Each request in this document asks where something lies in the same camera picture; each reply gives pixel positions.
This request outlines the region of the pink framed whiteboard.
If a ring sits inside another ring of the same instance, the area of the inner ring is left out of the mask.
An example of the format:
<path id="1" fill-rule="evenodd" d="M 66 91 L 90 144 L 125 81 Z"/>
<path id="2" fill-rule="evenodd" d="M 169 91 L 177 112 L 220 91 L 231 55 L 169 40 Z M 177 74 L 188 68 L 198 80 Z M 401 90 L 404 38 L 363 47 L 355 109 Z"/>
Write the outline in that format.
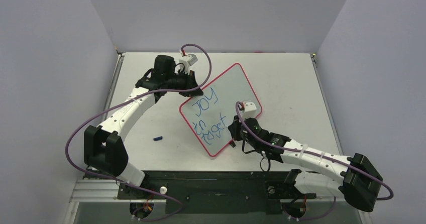
<path id="1" fill-rule="evenodd" d="M 258 117 L 263 108 L 239 63 L 218 75 L 202 91 L 203 96 L 181 104 L 179 112 L 207 154 L 214 157 L 232 140 L 228 126 L 237 114 L 236 102 L 253 102 L 256 106 L 254 117 Z"/>

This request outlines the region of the blue marker cap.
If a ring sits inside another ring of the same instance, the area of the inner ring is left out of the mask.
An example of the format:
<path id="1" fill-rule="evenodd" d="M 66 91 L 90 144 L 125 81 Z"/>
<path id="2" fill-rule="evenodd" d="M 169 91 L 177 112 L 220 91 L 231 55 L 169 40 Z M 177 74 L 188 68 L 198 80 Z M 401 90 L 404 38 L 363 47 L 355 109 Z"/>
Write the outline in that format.
<path id="1" fill-rule="evenodd" d="M 162 137 L 162 136 L 158 136 L 158 137 L 153 138 L 153 141 L 160 141 L 160 140 L 162 140 L 162 139 L 163 139 L 163 137 Z"/>

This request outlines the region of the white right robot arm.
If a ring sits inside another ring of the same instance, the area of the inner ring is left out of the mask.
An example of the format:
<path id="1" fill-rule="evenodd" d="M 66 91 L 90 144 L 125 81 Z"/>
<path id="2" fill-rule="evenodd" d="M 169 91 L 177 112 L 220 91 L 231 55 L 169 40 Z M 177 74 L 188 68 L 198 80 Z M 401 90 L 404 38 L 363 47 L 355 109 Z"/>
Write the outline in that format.
<path id="1" fill-rule="evenodd" d="M 268 162 L 297 165 L 308 171 L 295 170 L 283 184 L 289 197 L 299 194 L 343 197 L 352 207 L 372 212 L 381 188 L 382 176 L 364 155 L 334 155 L 301 144 L 288 136 L 262 129 L 258 121 L 238 116 L 228 126 L 232 140 L 249 144 Z"/>

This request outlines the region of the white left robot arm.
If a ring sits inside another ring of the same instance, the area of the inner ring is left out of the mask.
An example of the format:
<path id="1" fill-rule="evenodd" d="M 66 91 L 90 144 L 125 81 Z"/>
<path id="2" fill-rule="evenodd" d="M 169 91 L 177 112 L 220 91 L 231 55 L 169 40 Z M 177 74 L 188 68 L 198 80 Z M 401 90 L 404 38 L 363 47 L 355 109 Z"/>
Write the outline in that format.
<path id="1" fill-rule="evenodd" d="M 135 84 L 127 104 L 118 108 L 97 127 L 84 131 L 84 162 L 105 174 L 131 184 L 130 192 L 143 199 L 150 192 L 144 181 L 146 174 L 129 162 L 124 140 L 139 118 L 165 95 L 166 89 L 179 90 L 184 97 L 201 96 L 195 72 L 190 67 L 197 62 L 194 54 L 183 55 L 178 62 L 167 55 L 158 55 L 154 67 Z"/>

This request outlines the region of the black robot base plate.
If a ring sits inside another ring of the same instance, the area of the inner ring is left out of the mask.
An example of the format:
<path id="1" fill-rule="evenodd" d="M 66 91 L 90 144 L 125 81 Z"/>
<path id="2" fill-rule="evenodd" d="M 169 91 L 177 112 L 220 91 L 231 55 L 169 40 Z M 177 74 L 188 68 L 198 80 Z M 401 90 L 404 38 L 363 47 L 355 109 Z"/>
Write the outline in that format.
<path id="1" fill-rule="evenodd" d="M 263 212 L 281 214 L 283 210 L 300 208 L 304 198 L 318 197 L 317 191 L 297 190 L 295 178 L 299 170 L 284 172 L 211 172 L 211 171 L 148 171 L 144 188 L 167 189 L 162 196 L 110 180 L 101 183 L 112 187 L 113 200 L 128 201 L 130 210 L 140 209 L 137 216 L 153 217 L 165 205 L 165 213 L 180 207 L 181 214 L 246 214 Z"/>

